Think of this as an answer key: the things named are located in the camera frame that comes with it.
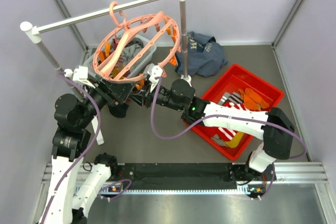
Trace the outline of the pink round clip hanger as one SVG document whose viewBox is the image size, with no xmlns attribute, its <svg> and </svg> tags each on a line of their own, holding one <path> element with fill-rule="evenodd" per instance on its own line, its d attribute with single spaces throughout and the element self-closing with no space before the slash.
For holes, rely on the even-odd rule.
<svg viewBox="0 0 336 224">
<path fill-rule="evenodd" d="M 94 73 L 111 82 L 139 82 L 144 79 L 140 70 L 150 61 L 156 41 L 168 34 L 174 45 L 158 63 L 159 76 L 164 75 L 164 66 L 167 63 L 176 65 L 175 55 L 181 51 L 181 35 L 176 21 L 160 11 L 119 22 L 114 13 L 117 5 L 114 1 L 109 6 L 109 15 L 116 27 L 106 35 L 93 55 Z"/>
</svg>

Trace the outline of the orange sock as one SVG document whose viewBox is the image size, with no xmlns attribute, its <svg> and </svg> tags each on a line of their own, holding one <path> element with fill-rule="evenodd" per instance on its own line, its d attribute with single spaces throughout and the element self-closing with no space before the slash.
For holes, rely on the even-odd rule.
<svg viewBox="0 0 336 224">
<path fill-rule="evenodd" d="M 261 97 L 252 89 L 246 88 L 238 89 L 238 94 L 243 101 L 244 106 L 253 111 L 260 111 L 262 109 Z"/>
<path fill-rule="evenodd" d="M 269 103 L 267 103 L 257 92 L 255 92 L 251 88 L 245 89 L 246 95 L 251 98 L 257 105 L 259 105 L 262 109 L 267 109 L 270 107 Z"/>
</svg>

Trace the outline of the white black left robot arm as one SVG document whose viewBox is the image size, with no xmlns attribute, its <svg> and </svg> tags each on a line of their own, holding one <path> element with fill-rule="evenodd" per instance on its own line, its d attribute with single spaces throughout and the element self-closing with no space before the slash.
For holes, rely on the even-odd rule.
<svg viewBox="0 0 336 224">
<path fill-rule="evenodd" d="M 77 175 L 84 156 L 98 140 L 101 129 L 100 111 L 105 105 L 123 105 L 133 85 L 99 83 L 86 91 L 69 78 L 64 80 L 85 95 L 80 101 L 73 94 L 60 96 L 55 102 L 54 118 L 58 128 L 51 152 L 51 180 L 47 202 L 39 223 L 87 223 L 90 208 L 98 196 L 104 197 L 108 188 L 125 193 L 132 184 L 121 178 L 116 157 L 99 154 L 89 175 L 75 191 Z"/>
</svg>

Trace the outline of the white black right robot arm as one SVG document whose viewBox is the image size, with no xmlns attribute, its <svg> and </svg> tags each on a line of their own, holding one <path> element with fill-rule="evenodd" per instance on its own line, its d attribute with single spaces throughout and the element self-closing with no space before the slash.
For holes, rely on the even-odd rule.
<svg viewBox="0 0 336 224">
<path fill-rule="evenodd" d="M 161 105 L 181 111 L 182 119 L 189 125 L 221 127 L 246 133 L 262 141 L 249 154 L 245 174 L 256 180 L 275 160 L 290 158 L 294 128 L 283 110 L 272 107 L 270 111 L 251 111 L 229 108 L 195 96 L 195 89 L 185 80 L 175 80 L 169 89 L 161 86 L 161 79 L 145 82 L 139 90 L 133 90 L 129 98 L 140 106 L 154 109 Z"/>
</svg>

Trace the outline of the black hanging sock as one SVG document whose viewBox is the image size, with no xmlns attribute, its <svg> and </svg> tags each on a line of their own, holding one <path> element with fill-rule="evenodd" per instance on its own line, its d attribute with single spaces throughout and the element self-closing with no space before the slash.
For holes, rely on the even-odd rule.
<svg viewBox="0 0 336 224">
<path fill-rule="evenodd" d="M 109 106 L 109 112 L 115 118 L 125 118 L 129 105 L 127 103 Z"/>
</svg>

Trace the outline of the blue grey sweatshirt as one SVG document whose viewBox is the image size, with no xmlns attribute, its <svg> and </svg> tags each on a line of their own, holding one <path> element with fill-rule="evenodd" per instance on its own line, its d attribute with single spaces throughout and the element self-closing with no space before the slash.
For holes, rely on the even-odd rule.
<svg viewBox="0 0 336 224">
<path fill-rule="evenodd" d="M 211 77 L 228 63 L 224 46 L 214 36 L 187 33 L 188 74 Z"/>
</svg>

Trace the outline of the black white striped sock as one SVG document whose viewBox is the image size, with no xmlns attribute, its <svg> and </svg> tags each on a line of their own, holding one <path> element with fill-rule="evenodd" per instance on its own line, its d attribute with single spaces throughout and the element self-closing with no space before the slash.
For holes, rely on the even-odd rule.
<svg viewBox="0 0 336 224">
<path fill-rule="evenodd" d="M 241 99 L 241 96 L 237 92 L 229 93 L 225 92 L 220 101 L 218 102 L 219 105 L 223 105 L 226 102 L 231 102 L 233 104 L 242 104 L 243 100 Z"/>
</svg>

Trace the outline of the red white striped sock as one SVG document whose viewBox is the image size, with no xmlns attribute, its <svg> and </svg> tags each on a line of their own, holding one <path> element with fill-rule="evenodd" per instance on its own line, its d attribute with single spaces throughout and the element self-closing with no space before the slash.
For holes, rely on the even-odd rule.
<svg viewBox="0 0 336 224">
<path fill-rule="evenodd" d="M 244 106 L 243 103 L 242 104 L 233 104 L 231 102 L 227 102 L 227 103 L 224 104 L 224 106 L 228 107 L 228 108 L 235 108 L 235 109 L 239 109 L 239 110 L 244 110 L 244 111 L 247 110 L 248 111 L 248 109 Z M 226 147 L 225 142 L 230 141 L 237 132 L 238 131 L 219 127 L 218 128 L 218 133 L 219 134 L 216 135 L 218 144 L 220 146 Z"/>
</svg>

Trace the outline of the red plastic bin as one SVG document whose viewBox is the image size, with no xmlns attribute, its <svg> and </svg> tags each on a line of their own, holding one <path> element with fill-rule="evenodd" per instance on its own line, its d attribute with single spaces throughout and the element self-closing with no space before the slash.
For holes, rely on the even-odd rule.
<svg viewBox="0 0 336 224">
<path fill-rule="evenodd" d="M 220 101 L 220 98 L 222 98 L 225 92 L 233 93 L 239 89 L 245 90 L 247 88 L 253 89 L 256 93 L 258 93 L 267 103 L 269 103 L 270 108 L 276 107 L 284 96 L 283 91 L 280 89 L 240 65 L 233 64 L 216 80 L 216 82 L 201 96 L 201 98 L 217 103 Z M 192 128 L 192 131 L 232 161 L 235 161 L 240 157 L 254 138 L 251 135 L 244 134 L 237 147 L 230 148 L 219 146 L 213 142 L 211 137 L 216 134 L 220 136 L 221 139 L 225 139 L 225 135 L 215 127 L 196 125 Z"/>
</svg>

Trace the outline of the yellow sock in bin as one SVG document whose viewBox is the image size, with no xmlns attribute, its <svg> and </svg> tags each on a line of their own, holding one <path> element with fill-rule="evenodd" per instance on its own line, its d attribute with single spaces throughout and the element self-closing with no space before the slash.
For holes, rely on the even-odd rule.
<svg viewBox="0 0 336 224">
<path fill-rule="evenodd" d="M 225 146 L 228 148 L 236 148 L 241 142 L 243 136 L 244 136 L 243 132 L 237 132 L 230 141 L 225 142 Z"/>
</svg>

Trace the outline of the silver clothes rack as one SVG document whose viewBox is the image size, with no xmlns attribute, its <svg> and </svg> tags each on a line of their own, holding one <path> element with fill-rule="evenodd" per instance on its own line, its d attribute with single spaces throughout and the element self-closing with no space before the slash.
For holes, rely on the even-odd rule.
<svg viewBox="0 0 336 224">
<path fill-rule="evenodd" d="M 132 7 L 136 7 L 136 6 L 140 6 L 140 5 L 144 5 L 146 3 L 151 3 L 151 2 L 155 2 L 158 0 L 138 0 L 138 1 L 133 1 L 133 2 L 129 2 L 126 4 L 119 4 L 114 8 L 114 13 L 115 15 L 122 15 L 123 11 L 125 9 L 128 8 L 132 8 Z M 185 15 L 185 2 L 186 0 L 179 0 L 180 2 L 180 13 L 181 13 L 181 23 L 177 24 L 179 31 L 180 31 L 180 35 L 181 35 L 181 39 L 180 39 L 180 43 L 181 43 L 181 53 L 182 54 L 186 54 L 186 46 L 187 46 L 187 42 L 186 42 L 186 15 Z M 50 63 L 52 64 L 52 66 L 55 68 L 55 70 L 57 71 L 57 75 L 59 77 L 62 77 L 63 79 L 66 78 L 64 76 L 64 70 L 59 63 L 56 61 L 56 59 L 53 57 L 53 55 L 51 54 L 51 52 L 48 50 L 48 48 L 43 44 L 40 34 L 44 33 L 46 31 L 50 31 L 50 30 L 54 30 L 60 27 L 65 27 L 65 26 L 69 26 L 72 24 L 76 24 L 85 20 L 90 20 L 93 18 L 97 18 L 103 15 L 109 15 L 109 7 L 107 9 L 102 9 L 96 12 L 91 12 L 85 15 L 81 15 L 81 16 L 77 16 L 77 17 L 72 17 L 72 18 L 68 18 L 68 19 L 64 19 L 62 21 L 56 22 L 56 23 L 52 23 L 49 25 L 45 25 L 45 26 L 34 26 L 32 25 L 30 22 L 22 22 L 20 24 L 20 29 L 21 31 L 23 31 L 27 37 L 44 53 L 44 55 L 46 56 L 46 58 L 50 61 Z M 174 43 L 172 42 L 172 38 L 171 36 L 169 36 L 168 34 L 164 34 L 162 35 L 157 41 L 156 41 L 156 46 L 155 46 L 155 50 L 152 51 L 152 55 L 151 55 L 151 59 L 148 63 L 144 64 L 144 67 L 140 70 L 140 73 L 144 72 L 144 69 L 147 65 L 153 63 L 155 65 L 158 65 L 158 63 L 163 60 L 165 58 L 165 56 L 168 55 L 168 53 L 170 52 L 170 49 L 173 47 Z M 100 81 L 106 81 L 106 82 L 111 82 L 111 81 L 107 81 L 105 79 L 100 78 L 99 76 L 97 76 L 92 68 L 92 65 L 84 65 L 85 67 L 88 67 L 88 80 L 93 83 L 95 86 L 98 86 L 98 82 Z M 133 83 L 134 87 L 136 84 L 140 84 L 141 86 L 145 84 L 145 82 L 147 82 L 148 79 L 146 78 L 146 76 L 144 76 L 144 79 L 140 80 L 139 82 L 112 82 L 112 83 L 117 83 L 117 84 L 121 84 L 121 83 Z M 89 90 L 89 88 L 86 85 L 81 85 L 86 91 Z M 77 97 L 78 100 L 82 101 L 85 98 L 85 95 L 82 91 L 80 91 L 78 88 L 75 88 L 73 86 L 71 86 L 72 90 L 73 90 L 73 95 L 75 95 Z M 98 136 L 98 140 L 95 141 L 98 144 L 103 144 L 104 140 L 101 134 L 101 131 L 99 131 L 99 136 Z"/>
</svg>

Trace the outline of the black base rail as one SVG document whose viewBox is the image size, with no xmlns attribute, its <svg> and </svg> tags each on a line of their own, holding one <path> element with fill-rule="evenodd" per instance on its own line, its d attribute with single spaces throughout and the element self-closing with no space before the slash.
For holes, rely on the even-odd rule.
<svg viewBox="0 0 336 224">
<path fill-rule="evenodd" d="M 252 180 L 244 165 L 231 163 L 126 163 L 111 178 L 132 180 L 131 190 L 234 189 Z"/>
</svg>

